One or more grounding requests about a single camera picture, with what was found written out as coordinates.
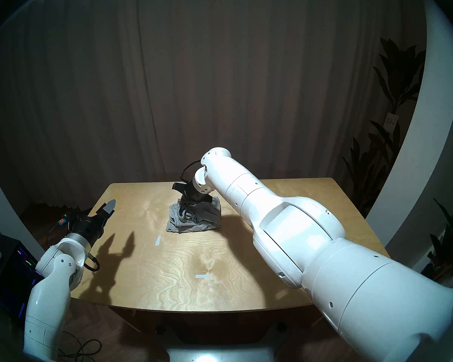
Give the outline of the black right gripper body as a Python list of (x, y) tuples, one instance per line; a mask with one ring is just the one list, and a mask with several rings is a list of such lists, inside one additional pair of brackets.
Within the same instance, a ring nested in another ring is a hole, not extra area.
[(178, 191), (181, 194), (181, 198), (178, 200), (180, 206), (196, 205), (201, 202), (212, 203), (213, 197), (209, 194), (203, 194), (199, 192), (190, 180), (186, 183), (174, 182), (172, 189)]

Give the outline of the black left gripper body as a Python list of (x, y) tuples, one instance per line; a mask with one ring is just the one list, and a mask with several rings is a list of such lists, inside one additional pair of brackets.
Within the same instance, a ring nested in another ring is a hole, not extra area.
[(74, 233), (82, 236), (89, 245), (94, 245), (102, 237), (106, 221), (107, 218), (101, 215), (78, 216), (74, 222)]

